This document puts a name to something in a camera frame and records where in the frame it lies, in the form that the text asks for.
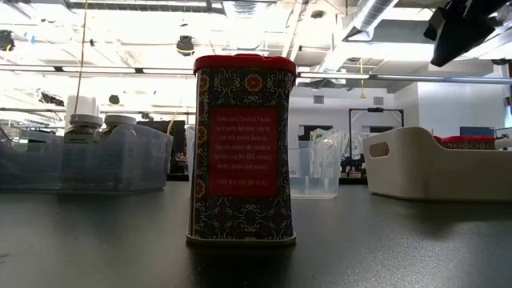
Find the ceiling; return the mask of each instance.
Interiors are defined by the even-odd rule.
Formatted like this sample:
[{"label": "ceiling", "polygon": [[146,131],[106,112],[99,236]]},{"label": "ceiling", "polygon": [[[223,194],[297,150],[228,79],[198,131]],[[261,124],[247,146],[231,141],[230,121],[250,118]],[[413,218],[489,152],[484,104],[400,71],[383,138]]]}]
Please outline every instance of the ceiling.
[{"label": "ceiling", "polygon": [[[386,12],[371,41],[343,44],[347,60],[341,69],[379,74],[482,76],[490,73],[492,64],[488,60],[461,60],[458,62],[463,65],[448,65],[443,69],[429,66],[433,44],[422,36],[422,31],[432,11],[445,2],[399,1]],[[235,13],[244,5],[240,2],[90,0],[83,65],[189,69],[194,60],[203,55],[257,53],[288,57],[299,67],[314,68],[340,45],[342,21],[356,11],[358,0],[313,0],[302,4],[300,0],[246,2],[246,5],[253,4],[248,14]],[[14,51],[0,51],[0,65],[79,66],[84,6],[85,0],[32,0],[30,4],[0,1],[0,30],[12,30],[16,43]],[[184,57],[177,52],[181,35],[193,37],[193,56]],[[496,56],[510,54],[512,50],[500,47],[501,52]],[[483,50],[468,58],[478,58],[487,52]],[[2,77],[3,83],[0,83],[3,93],[12,94],[13,89],[27,93],[44,89],[64,98],[76,91],[75,76],[46,75],[42,78],[38,73],[32,76],[33,80],[27,81],[26,74],[9,72],[9,77]],[[179,80],[189,84],[179,84],[184,88],[180,88],[178,94],[190,94],[192,100],[189,96],[184,96],[185,101],[176,96],[176,90],[168,87],[177,82],[170,82],[168,78],[92,77],[84,80],[82,91],[95,96],[100,94],[104,99],[110,94],[128,94],[136,95],[137,99],[151,98],[151,104],[193,106],[194,80]],[[361,84],[359,80],[347,80],[342,86]],[[379,81],[364,83],[365,87],[387,88],[391,93],[403,85]]]}]

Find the red label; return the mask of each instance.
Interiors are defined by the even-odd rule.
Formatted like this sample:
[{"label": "red label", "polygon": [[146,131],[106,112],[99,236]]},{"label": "red label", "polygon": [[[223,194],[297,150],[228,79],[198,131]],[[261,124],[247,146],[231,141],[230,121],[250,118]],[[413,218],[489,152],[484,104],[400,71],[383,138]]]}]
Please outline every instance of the red label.
[{"label": "red label", "polygon": [[275,108],[211,108],[208,194],[275,197],[278,133]]}]

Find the white cap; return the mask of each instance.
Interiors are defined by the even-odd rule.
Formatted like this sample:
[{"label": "white cap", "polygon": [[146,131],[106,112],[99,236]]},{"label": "white cap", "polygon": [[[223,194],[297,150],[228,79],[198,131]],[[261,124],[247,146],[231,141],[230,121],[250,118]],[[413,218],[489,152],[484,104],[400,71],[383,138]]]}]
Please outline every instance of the white cap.
[{"label": "white cap", "polygon": [[70,117],[70,123],[71,123],[71,125],[85,123],[85,124],[92,124],[92,125],[101,127],[101,125],[103,124],[103,121],[102,121],[102,118],[99,116],[94,116],[94,115],[89,115],[89,114],[72,114]]},{"label": "white cap", "polygon": [[137,120],[130,116],[109,114],[105,116],[105,124],[137,124]]}]

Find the red lid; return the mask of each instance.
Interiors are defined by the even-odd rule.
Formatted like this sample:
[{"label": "red lid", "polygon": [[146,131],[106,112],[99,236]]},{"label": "red lid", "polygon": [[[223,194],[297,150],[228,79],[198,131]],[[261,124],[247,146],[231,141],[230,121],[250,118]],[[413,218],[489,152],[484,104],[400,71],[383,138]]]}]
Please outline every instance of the red lid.
[{"label": "red lid", "polygon": [[297,75],[297,66],[288,58],[263,57],[258,54],[202,56],[195,60],[194,74],[200,69],[211,67],[280,69]]},{"label": "red lid", "polygon": [[442,139],[442,143],[454,142],[494,142],[492,136],[451,136]]}]

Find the black countertop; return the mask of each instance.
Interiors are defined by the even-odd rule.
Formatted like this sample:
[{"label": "black countertop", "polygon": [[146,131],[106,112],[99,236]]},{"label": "black countertop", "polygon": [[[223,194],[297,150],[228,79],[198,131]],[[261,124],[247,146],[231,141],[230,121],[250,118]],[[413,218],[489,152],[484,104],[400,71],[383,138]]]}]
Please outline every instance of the black countertop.
[{"label": "black countertop", "polygon": [[1,288],[511,287],[512,206],[341,186],[293,200],[296,246],[187,246],[188,183],[136,196],[0,194]]}]

